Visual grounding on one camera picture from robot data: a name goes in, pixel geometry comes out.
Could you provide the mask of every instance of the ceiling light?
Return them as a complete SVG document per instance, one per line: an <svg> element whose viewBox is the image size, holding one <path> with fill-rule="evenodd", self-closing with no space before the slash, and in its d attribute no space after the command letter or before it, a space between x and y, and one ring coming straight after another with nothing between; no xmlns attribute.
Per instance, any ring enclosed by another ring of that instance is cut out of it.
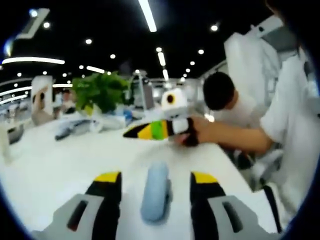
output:
<svg viewBox="0 0 320 240"><path fill-rule="evenodd" d="M31 90L31 89L32 89L32 86L25 86L25 87L15 88L15 89L12 89L12 90L0 92L0 96L4 96L4 95L7 95L7 94L13 94L13 93L16 93L16 92L21 92L21 91L26 91L26 90Z"/></svg>
<svg viewBox="0 0 320 240"><path fill-rule="evenodd" d="M148 0L139 0L139 4L142 8L146 23L148 24L150 32L154 33L157 31L156 23L154 17L152 16L152 11L150 9Z"/></svg>
<svg viewBox="0 0 320 240"><path fill-rule="evenodd" d="M166 81L168 81L168 80L169 80L169 75L168 75L167 69L163 69L163 70L162 70L162 73L163 73L164 79L165 79Z"/></svg>
<svg viewBox="0 0 320 240"><path fill-rule="evenodd" d="M38 12L34 9L30 9L29 14L32 18L35 18L36 16L38 16Z"/></svg>
<svg viewBox="0 0 320 240"><path fill-rule="evenodd" d="M45 29L50 28L50 23L46 21L46 22L43 24L43 27L44 27Z"/></svg>
<svg viewBox="0 0 320 240"><path fill-rule="evenodd" d="M159 58L159 61L160 61L160 65L162 67L165 67L166 66L166 60L165 60L165 55L163 52L158 52L158 58Z"/></svg>
<svg viewBox="0 0 320 240"><path fill-rule="evenodd" d="M20 96L15 96L15 97L11 97L11 98L8 98L6 100L3 100L3 101L0 101L0 104L6 104L6 103L9 103L9 102L12 102L14 100L18 100L18 99L24 99L28 97L28 95L20 95Z"/></svg>
<svg viewBox="0 0 320 240"><path fill-rule="evenodd" d="M89 71L100 73L100 74L104 74L105 73L105 70L103 70L101 68L94 67L94 66L86 66L86 69L89 70Z"/></svg>
<svg viewBox="0 0 320 240"><path fill-rule="evenodd" d="M218 26L212 25L210 29L211 29L211 31L216 32L216 31L218 31Z"/></svg>
<svg viewBox="0 0 320 240"><path fill-rule="evenodd" d="M53 88L71 88L72 84L53 84Z"/></svg>
<svg viewBox="0 0 320 240"><path fill-rule="evenodd" d="M35 57L35 56L21 56L6 58L2 61L2 64L16 63L16 62L42 62L51 64L65 64L65 61L59 59L52 59L46 57Z"/></svg>
<svg viewBox="0 0 320 240"><path fill-rule="evenodd" d="M90 44L92 44L92 40L88 38L88 39L85 40L85 43L90 45Z"/></svg>

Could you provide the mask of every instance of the white sleeve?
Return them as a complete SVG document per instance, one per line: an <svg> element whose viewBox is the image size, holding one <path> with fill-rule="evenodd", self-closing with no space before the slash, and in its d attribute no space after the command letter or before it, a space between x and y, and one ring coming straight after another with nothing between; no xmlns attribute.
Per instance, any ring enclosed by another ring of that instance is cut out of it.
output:
<svg viewBox="0 0 320 240"><path fill-rule="evenodd" d="M293 94L291 92L292 85L295 84L292 62L293 59L288 59L283 63L271 106L260 120L260 126L264 132L274 142L280 144L283 144L285 140L289 119L289 104Z"/></svg>

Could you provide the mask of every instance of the standing banner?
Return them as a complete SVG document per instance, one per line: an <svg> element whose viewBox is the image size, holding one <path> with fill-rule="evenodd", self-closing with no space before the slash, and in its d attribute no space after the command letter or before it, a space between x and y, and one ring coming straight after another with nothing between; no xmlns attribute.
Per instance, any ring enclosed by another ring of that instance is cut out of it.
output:
<svg viewBox="0 0 320 240"><path fill-rule="evenodd" d="M31 90L31 102L33 101L34 96L43 88L47 86L47 91L44 93L44 111L48 114L52 115L54 112L54 106L52 101L53 95L53 77L52 76L36 76L32 82L32 90ZM34 103L32 102L32 111L34 111Z"/></svg>

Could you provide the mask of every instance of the man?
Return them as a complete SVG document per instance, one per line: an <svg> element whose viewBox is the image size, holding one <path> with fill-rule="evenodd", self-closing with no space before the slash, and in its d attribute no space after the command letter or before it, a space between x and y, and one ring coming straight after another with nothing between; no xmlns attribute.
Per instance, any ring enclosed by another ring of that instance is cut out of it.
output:
<svg viewBox="0 0 320 240"><path fill-rule="evenodd" d="M34 125L39 126L51 122L55 119L53 115L48 114L45 108L45 92L48 90L48 87L42 88L38 91L32 98L32 104L34 104L33 112L31 119Z"/></svg>
<svg viewBox="0 0 320 240"><path fill-rule="evenodd" d="M203 84L203 96L207 107L214 111L214 119L243 128L258 127L260 107L249 95L239 93L232 79L223 72L215 72Z"/></svg>
<svg viewBox="0 0 320 240"><path fill-rule="evenodd" d="M274 5L269 7L283 19ZM265 153L273 143L283 144L277 180L268 184L278 213L274 214L275 222L282 229L288 226L305 199L320 155L320 118L312 108L309 92L304 62L295 55L283 63L276 93L260 121L260 128L193 118L199 143L216 143L256 153ZM187 138L183 134L175 141L183 144Z"/></svg>

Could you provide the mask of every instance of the yellow stripe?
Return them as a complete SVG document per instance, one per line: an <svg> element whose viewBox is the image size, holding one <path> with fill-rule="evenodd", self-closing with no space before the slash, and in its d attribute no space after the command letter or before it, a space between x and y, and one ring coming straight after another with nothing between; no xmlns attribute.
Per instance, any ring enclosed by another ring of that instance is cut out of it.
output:
<svg viewBox="0 0 320 240"><path fill-rule="evenodd" d="M162 133L163 133L163 139L168 138L168 127L167 127L167 121L163 120L162 121Z"/></svg>
<svg viewBox="0 0 320 240"><path fill-rule="evenodd" d="M138 138L139 139L145 139L145 140L152 140L152 131L151 131L151 125L148 124L144 129L142 129L140 132L138 132Z"/></svg>
<svg viewBox="0 0 320 240"><path fill-rule="evenodd" d="M104 174L101 174L100 176L97 176L94 181L95 182L109 182L109 183L115 183L117 181L117 176L120 172L115 171L115 172L107 172Z"/></svg>
<svg viewBox="0 0 320 240"><path fill-rule="evenodd" d="M218 180L210 174L198 171L193 171L192 173L195 176L195 182L197 184L213 184L218 182Z"/></svg>

